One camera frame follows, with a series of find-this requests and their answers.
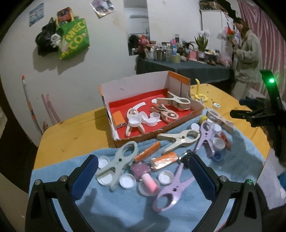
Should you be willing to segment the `person in grey fleece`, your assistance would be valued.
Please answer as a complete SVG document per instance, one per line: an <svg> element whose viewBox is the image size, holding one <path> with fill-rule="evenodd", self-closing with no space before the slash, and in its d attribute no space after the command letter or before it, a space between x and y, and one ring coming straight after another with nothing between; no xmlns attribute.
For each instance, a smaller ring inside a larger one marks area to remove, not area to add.
<svg viewBox="0 0 286 232"><path fill-rule="evenodd" d="M232 96L240 100L245 98L249 90L261 79L262 47L259 38L246 21L235 18L233 23L240 33L241 44L232 41L233 52L237 58Z"/></svg>

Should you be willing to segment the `beige clamp in box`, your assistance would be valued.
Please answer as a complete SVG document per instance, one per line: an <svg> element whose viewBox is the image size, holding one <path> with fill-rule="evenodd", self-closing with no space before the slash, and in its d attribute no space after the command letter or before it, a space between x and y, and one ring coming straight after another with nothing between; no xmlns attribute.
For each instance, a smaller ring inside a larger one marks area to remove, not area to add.
<svg viewBox="0 0 286 232"><path fill-rule="evenodd" d="M167 123L173 123L179 119L179 115L176 112L169 110L163 104L153 104L150 107L150 112L160 113L162 119Z"/></svg>
<svg viewBox="0 0 286 232"><path fill-rule="evenodd" d="M156 98L157 104L171 105L181 110L189 110L191 108L191 101L188 98L177 96L169 91L167 94L168 97Z"/></svg>

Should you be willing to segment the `dark cloth side table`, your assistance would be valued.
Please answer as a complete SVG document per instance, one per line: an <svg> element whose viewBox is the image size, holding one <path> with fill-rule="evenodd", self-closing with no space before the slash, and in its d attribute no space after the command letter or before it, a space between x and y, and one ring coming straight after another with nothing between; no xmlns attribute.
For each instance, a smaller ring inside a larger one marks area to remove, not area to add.
<svg viewBox="0 0 286 232"><path fill-rule="evenodd" d="M212 66L206 63L196 61L184 61L173 63L171 61L156 61L139 59L136 65L136 74L145 74L150 72L162 72L170 70L187 77L191 84L198 79L200 83L218 83L229 80L233 77L233 71L227 67L216 65Z"/></svg>

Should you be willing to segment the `orange pen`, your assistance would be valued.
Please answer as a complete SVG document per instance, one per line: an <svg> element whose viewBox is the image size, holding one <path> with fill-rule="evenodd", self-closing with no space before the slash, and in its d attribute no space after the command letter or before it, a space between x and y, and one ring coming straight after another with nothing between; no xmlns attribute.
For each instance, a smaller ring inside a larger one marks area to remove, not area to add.
<svg viewBox="0 0 286 232"><path fill-rule="evenodd" d="M150 157L151 155L153 155L154 153L156 153L159 149L160 149L161 143L160 142L156 142L154 143L152 146L150 146L149 148L147 148L146 150L144 150L143 152L141 152L139 155L137 155L134 158L134 162L135 163L139 163L145 159L147 159L148 157Z"/></svg>

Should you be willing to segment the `cream clamp in box left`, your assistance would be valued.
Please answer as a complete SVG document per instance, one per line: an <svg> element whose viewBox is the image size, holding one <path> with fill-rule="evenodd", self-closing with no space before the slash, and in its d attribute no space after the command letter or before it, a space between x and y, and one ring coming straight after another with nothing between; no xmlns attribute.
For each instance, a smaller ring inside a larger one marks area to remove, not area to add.
<svg viewBox="0 0 286 232"><path fill-rule="evenodd" d="M138 128L142 134L146 132L142 125L142 120L139 117L139 113L137 110L130 108L127 111L127 118L128 118L128 124L125 131L125 136L129 137L131 135L133 128Z"/></svg>

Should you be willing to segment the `lilac clamp near front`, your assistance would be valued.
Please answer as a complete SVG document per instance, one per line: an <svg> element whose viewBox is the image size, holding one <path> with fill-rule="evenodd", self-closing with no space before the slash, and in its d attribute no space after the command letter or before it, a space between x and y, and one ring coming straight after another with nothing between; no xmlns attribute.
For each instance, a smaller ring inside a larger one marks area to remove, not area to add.
<svg viewBox="0 0 286 232"><path fill-rule="evenodd" d="M155 212L164 212L166 210L169 210L170 208L172 208L180 199L182 192L193 183L193 181L195 180L194 177L189 178L188 180L186 180L185 182L181 182L180 181L180 177L182 174L182 170L184 167L184 163L180 163L179 167L177 169L176 174L174 175L174 180L173 182L164 187L156 196L152 208ZM169 204L166 205L163 208L159 208L157 203L159 201L160 198L162 197L166 197L169 199Z"/></svg>

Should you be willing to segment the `grey-green plastic clamp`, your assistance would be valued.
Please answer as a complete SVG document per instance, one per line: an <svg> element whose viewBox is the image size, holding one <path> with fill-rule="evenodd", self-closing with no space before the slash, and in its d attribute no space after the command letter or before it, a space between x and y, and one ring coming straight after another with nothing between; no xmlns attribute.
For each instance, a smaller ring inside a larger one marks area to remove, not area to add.
<svg viewBox="0 0 286 232"><path fill-rule="evenodd" d="M107 166L97 170L95 173L96 177L102 177L106 172L112 170L114 176L110 183L110 190L115 191L118 187L118 183L121 175L125 169L132 165L134 158L138 154L138 145L135 141L129 141L121 146L115 153L114 159L111 160Z"/></svg>

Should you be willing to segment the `wooden clamp far right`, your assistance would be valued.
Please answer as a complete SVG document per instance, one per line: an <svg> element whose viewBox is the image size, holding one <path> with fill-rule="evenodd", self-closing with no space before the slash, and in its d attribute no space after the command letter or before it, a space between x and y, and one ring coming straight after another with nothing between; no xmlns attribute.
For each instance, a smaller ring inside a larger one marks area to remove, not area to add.
<svg viewBox="0 0 286 232"><path fill-rule="evenodd" d="M221 125L227 132L233 133L235 131L234 123L222 117L215 110L207 109L206 116L213 122Z"/></svg>

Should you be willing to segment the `green shopping bag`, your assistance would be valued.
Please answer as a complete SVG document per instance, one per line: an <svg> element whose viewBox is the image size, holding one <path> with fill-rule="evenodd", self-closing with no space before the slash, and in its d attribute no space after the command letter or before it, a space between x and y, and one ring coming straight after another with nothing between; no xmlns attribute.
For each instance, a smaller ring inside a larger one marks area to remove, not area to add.
<svg viewBox="0 0 286 232"><path fill-rule="evenodd" d="M75 17L70 7L57 12L56 33L60 36L60 60L71 59L90 46L85 19Z"/></svg>

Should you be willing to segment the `beige clamp in box middle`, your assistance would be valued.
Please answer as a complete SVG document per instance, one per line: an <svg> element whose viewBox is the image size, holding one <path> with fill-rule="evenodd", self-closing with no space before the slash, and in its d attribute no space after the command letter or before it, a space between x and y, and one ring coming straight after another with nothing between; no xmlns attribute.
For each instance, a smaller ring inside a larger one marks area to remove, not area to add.
<svg viewBox="0 0 286 232"><path fill-rule="evenodd" d="M179 119L179 115L176 112L169 110L163 104L153 104L150 107L150 112L160 113L162 119L167 123L173 123Z"/></svg>

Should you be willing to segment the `potted green plant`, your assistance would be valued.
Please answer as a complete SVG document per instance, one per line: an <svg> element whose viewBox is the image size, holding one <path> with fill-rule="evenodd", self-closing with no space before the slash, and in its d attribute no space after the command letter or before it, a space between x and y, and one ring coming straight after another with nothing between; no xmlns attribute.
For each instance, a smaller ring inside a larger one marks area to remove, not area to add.
<svg viewBox="0 0 286 232"><path fill-rule="evenodd" d="M197 58L204 59L205 58L205 50L208 45L208 33L205 31L201 31L197 37L194 38L195 43L198 48Z"/></svg>

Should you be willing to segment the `orange wrapped packet on towel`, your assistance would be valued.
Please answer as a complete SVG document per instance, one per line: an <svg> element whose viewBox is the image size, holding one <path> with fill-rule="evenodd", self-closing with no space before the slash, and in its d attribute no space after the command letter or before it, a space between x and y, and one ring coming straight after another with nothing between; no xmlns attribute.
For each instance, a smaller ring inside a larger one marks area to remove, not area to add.
<svg viewBox="0 0 286 232"><path fill-rule="evenodd" d="M160 157L152 158L149 163L151 169L156 172L177 161L178 161L178 155L175 152L170 152Z"/></svg>

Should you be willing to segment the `beige clamp in box back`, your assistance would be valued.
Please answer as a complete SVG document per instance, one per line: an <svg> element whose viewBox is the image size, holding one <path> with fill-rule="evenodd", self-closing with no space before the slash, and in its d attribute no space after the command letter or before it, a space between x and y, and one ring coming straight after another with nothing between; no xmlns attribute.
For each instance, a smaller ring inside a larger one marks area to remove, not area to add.
<svg viewBox="0 0 286 232"><path fill-rule="evenodd" d="M167 94L168 97L156 98L157 104L171 105L181 110L189 110L191 108L191 101L188 98L177 96L169 91Z"/></svg>

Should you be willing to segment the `white cap green label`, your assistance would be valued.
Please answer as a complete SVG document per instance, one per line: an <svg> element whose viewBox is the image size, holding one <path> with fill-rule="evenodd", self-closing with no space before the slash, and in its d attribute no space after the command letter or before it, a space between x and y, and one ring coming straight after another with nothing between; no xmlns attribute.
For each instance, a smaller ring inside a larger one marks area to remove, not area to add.
<svg viewBox="0 0 286 232"><path fill-rule="evenodd" d="M214 102L213 103L213 108L214 109L219 109L221 106L220 106L220 104L219 103L217 103L217 102Z"/></svg>

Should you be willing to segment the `clear white lid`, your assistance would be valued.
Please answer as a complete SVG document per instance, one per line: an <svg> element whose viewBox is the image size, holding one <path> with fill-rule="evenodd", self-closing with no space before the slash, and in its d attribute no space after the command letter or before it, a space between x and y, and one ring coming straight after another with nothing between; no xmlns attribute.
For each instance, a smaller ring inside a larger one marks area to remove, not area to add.
<svg viewBox="0 0 286 232"><path fill-rule="evenodd" d="M122 188L128 190L136 185L136 179L132 174L126 173L120 177L119 184Z"/></svg>

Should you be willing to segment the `cream clamp on towel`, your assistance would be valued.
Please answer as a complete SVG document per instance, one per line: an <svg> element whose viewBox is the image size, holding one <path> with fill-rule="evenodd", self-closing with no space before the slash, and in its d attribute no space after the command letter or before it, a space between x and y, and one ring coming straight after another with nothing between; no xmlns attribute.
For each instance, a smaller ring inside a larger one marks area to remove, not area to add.
<svg viewBox="0 0 286 232"><path fill-rule="evenodd" d="M197 142L201 137L201 132L198 130L183 130L181 133L160 133L157 135L158 140L171 141L172 144L165 148L163 155L175 151L179 147L189 147Z"/></svg>

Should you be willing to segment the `cardboard box red bottom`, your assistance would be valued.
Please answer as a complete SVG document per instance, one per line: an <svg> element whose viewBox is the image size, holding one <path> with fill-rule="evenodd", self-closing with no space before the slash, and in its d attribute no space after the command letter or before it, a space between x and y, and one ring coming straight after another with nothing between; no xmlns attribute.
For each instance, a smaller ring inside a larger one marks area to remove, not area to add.
<svg viewBox="0 0 286 232"><path fill-rule="evenodd" d="M156 138L159 133L167 132L201 115L204 107L200 102L190 98L190 83L191 81L187 77L171 71L162 71L134 75L99 85L99 92L109 119L115 146L120 147L129 140L135 140L138 143ZM177 121L167 123L160 119L154 127L143 124L146 131L144 134L138 128L133 128L129 137L125 136L126 126L115 128L112 113L120 111L126 122L128 122L127 111L130 108L149 115L154 99L168 97L168 91L191 101L189 110L181 110L166 105L169 110L179 115Z"/></svg>

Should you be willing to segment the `lilac clamp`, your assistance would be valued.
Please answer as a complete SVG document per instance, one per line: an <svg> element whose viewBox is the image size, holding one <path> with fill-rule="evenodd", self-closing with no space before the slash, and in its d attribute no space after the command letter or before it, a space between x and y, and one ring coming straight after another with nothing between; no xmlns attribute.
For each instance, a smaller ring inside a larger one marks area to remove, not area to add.
<svg viewBox="0 0 286 232"><path fill-rule="evenodd" d="M169 210L170 208L172 208L180 199L182 192L193 183L193 181L195 180L194 177L189 178L188 180L186 180L185 182L181 182L180 181L180 177L182 174L182 170L184 167L184 163L180 163L179 167L177 169L176 174L174 175L174 180L173 182L164 187L156 196L152 208L155 212L164 212L166 210ZM163 208L159 208L157 203L159 201L160 198L162 197L166 197L169 199L169 204L166 205Z"/></svg>
<svg viewBox="0 0 286 232"><path fill-rule="evenodd" d="M205 120L201 123L200 132L201 132L201 136L200 136L200 139L196 145L194 153L197 154L199 149L205 143L206 147L207 147L208 156L213 157L215 155L215 149L214 149L214 145L212 142L213 131L212 131L211 124L207 120Z"/></svg>

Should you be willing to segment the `yellow round cap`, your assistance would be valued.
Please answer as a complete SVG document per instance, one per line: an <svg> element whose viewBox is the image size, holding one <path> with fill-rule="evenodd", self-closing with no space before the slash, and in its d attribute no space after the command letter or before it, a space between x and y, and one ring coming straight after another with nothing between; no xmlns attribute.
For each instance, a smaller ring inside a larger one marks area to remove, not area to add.
<svg viewBox="0 0 286 232"><path fill-rule="evenodd" d="M199 119L199 124L202 124L204 121L207 121L207 120L208 120L208 117L206 115L203 115Z"/></svg>

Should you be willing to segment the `white cap in box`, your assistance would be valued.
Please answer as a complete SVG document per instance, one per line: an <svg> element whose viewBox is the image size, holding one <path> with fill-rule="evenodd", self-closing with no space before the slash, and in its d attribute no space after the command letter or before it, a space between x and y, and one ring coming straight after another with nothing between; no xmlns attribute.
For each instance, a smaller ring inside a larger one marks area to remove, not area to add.
<svg viewBox="0 0 286 232"><path fill-rule="evenodd" d="M156 118L153 118L153 117L148 118L148 119L146 120L146 125L147 125L148 127L154 127L154 126L156 126L156 125L157 125L157 119L156 119Z"/></svg>

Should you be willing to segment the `purple nail polish bottle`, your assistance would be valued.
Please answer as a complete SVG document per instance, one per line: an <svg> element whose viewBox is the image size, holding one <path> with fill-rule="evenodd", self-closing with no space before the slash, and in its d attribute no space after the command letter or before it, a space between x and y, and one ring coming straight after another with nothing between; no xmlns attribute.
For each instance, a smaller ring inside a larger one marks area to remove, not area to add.
<svg viewBox="0 0 286 232"><path fill-rule="evenodd" d="M148 165L148 163L141 161L138 163L134 163L130 167L134 177L136 180L142 180L147 189L150 191L150 193L156 193L159 190L158 185L151 177L151 167Z"/></svg>

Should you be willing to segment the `lilac clamp far right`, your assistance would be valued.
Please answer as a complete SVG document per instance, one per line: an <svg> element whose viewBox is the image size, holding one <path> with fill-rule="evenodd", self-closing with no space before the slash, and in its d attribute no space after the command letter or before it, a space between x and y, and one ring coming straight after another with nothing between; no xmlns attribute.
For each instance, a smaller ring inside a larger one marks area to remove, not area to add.
<svg viewBox="0 0 286 232"><path fill-rule="evenodd" d="M206 147L207 147L208 156L213 157L215 155L215 149L214 149L214 145L212 142L213 131L212 131L211 124L207 120L205 120L201 123L200 132L201 132L201 136L200 136L200 139L196 145L194 153L197 154L199 149L205 143Z"/></svg>

